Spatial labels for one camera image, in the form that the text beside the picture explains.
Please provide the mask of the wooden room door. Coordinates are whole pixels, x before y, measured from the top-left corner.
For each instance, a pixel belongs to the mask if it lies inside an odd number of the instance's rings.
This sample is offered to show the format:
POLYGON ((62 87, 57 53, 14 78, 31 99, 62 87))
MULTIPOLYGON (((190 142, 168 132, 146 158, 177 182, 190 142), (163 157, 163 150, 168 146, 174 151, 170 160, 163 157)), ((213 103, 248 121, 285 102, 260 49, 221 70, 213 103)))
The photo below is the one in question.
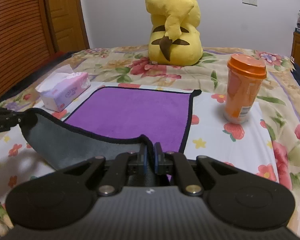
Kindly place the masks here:
POLYGON ((45 7, 55 51, 90 48, 81 0, 45 0, 45 7))

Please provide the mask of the white fruit print cloth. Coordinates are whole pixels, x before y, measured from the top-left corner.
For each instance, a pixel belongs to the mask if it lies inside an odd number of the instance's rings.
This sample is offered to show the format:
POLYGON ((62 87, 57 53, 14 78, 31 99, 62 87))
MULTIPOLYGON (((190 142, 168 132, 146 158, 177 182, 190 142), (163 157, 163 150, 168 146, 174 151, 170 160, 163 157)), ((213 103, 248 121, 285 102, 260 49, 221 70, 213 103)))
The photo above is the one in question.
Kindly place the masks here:
MULTIPOLYGON (((94 91, 121 84, 94 82, 61 112, 48 112, 64 121, 94 91)), ((187 92, 181 89, 135 88, 187 92)), ((192 121, 183 154, 194 160, 206 155, 252 174, 279 181, 277 159, 271 137, 258 103, 254 103, 243 124, 232 124, 223 116, 224 96, 202 92, 194 98, 192 121)), ((25 140, 19 127, 12 128, 0 140, 0 202, 4 203, 15 186, 56 170, 25 140)))

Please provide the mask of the floral bed blanket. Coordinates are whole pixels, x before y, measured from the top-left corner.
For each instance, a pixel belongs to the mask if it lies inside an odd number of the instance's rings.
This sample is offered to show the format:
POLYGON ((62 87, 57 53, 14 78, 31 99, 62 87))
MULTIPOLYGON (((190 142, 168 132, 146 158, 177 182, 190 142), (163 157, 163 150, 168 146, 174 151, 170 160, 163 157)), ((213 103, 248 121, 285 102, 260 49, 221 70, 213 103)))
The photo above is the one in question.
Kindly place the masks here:
MULTIPOLYGON (((279 82, 279 76, 290 75, 289 59, 272 67, 252 50, 209 49, 196 64, 179 67, 151 63, 146 47, 140 46, 83 50, 54 70, 69 64, 74 72, 87 72, 90 85, 200 90, 221 94, 226 102, 227 63, 233 54, 266 65, 267 77, 254 103, 271 137, 279 181, 199 155, 187 160, 203 194, 187 196, 169 174, 155 173, 153 147, 145 174, 130 176, 116 195, 99 196, 104 173, 96 156, 11 189, 0 202, 1 238, 300 239, 300 88, 289 95, 288 86, 279 82)), ((31 108, 55 112, 39 98, 24 107, 9 100, 0 107, 23 114, 31 108)))

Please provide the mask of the white wall switch plate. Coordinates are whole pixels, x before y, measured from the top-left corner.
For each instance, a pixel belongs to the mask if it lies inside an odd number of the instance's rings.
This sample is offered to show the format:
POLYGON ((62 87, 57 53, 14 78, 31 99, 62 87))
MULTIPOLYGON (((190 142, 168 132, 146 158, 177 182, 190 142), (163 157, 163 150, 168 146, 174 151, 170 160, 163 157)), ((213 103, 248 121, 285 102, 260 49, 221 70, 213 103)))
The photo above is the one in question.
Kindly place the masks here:
POLYGON ((257 0, 242 0, 243 4, 248 4, 248 5, 252 5, 252 6, 257 6, 257 0))

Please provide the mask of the purple and grey towel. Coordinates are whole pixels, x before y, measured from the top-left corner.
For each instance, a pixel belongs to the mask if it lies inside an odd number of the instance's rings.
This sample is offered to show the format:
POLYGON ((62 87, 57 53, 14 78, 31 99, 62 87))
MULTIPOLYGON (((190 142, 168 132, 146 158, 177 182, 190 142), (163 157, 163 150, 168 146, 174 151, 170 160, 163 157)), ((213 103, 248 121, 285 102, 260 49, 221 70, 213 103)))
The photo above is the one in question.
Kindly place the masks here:
POLYGON ((20 123, 23 137, 53 168, 60 170, 96 156, 108 160, 159 143, 163 151, 184 152, 189 136, 192 92, 103 87, 64 121, 31 108, 20 123))

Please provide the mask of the purple tissue box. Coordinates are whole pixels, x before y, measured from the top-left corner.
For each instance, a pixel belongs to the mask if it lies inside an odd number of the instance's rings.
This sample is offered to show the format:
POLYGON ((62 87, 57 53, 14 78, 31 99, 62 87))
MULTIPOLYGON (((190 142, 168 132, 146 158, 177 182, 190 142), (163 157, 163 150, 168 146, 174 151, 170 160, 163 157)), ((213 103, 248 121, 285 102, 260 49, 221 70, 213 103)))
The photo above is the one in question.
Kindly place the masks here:
POLYGON ((44 107, 61 112, 90 87, 87 72, 74 72, 69 64, 53 71, 37 87, 44 107))

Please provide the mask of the orange lidded cup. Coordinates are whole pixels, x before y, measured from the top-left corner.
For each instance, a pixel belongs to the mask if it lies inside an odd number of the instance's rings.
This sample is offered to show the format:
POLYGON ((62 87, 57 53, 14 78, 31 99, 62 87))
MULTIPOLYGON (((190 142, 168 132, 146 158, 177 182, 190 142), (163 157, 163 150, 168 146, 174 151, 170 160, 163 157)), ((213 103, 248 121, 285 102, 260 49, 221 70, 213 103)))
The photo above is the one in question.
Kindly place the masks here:
POLYGON ((266 65, 252 56, 233 54, 227 67, 224 116, 229 122, 241 124, 248 118, 261 84, 267 77, 266 65))

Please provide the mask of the wooden slatted wardrobe door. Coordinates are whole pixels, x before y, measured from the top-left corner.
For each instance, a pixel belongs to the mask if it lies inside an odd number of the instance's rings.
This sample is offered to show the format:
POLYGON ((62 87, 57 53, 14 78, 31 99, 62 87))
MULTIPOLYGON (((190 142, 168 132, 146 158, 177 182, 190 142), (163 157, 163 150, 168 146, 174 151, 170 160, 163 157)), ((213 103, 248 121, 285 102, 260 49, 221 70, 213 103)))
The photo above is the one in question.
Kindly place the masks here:
POLYGON ((44 0, 0 0, 0 97, 54 53, 44 0))

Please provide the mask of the yellow Pikachu plush toy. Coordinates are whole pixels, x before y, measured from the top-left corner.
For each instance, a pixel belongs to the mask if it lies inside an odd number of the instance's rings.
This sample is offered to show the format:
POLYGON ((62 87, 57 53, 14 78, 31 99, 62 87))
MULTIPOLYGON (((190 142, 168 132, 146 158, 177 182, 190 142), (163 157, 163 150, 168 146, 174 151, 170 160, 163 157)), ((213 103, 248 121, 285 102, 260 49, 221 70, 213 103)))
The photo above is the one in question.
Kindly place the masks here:
POLYGON ((151 63, 191 66, 203 56, 201 13, 197 0, 145 0, 151 16, 148 44, 151 63))

